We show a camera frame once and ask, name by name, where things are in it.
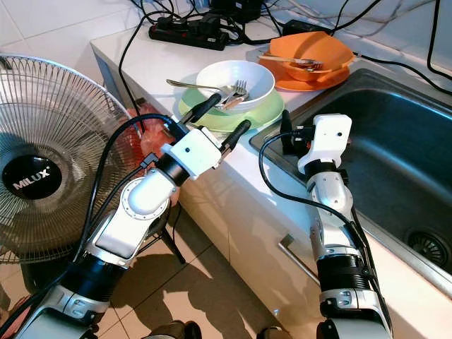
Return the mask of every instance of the white cabinet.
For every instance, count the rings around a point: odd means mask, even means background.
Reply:
[[[295,339],[316,337],[319,286],[279,248],[287,234],[290,249],[316,270],[309,237],[278,210],[266,210],[222,168],[187,182],[182,205],[230,260],[258,298]]]

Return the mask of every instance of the stainless steel sink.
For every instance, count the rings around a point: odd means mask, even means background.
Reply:
[[[452,107],[367,69],[291,112],[292,125],[317,114],[352,118],[347,170],[368,231],[452,296]],[[279,123],[252,138],[260,148]],[[279,142],[268,157],[304,182]]]

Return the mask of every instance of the sink drain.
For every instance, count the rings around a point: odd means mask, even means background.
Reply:
[[[408,245],[439,267],[443,268],[449,260],[448,251],[444,242],[430,233],[411,233],[408,237]]]

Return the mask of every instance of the electric fan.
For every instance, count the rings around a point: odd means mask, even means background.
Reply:
[[[0,54],[0,263],[37,263],[71,252],[99,157],[128,118],[114,97],[82,74]],[[139,145],[134,128],[115,143],[96,208],[136,168]]]

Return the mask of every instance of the white bowl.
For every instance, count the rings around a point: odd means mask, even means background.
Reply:
[[[224,113],[245,113],[258,107],[275,87],[275,78],[268,69],[245,60],[227,60],[211,64],[198,73],[196,84],[222,87],[234,85],[237,80],[246,81],[248,100],[240,102],[232,109],[221,110]],[[217,92],[205,88],[199,88],[199,91],[206,98]]]

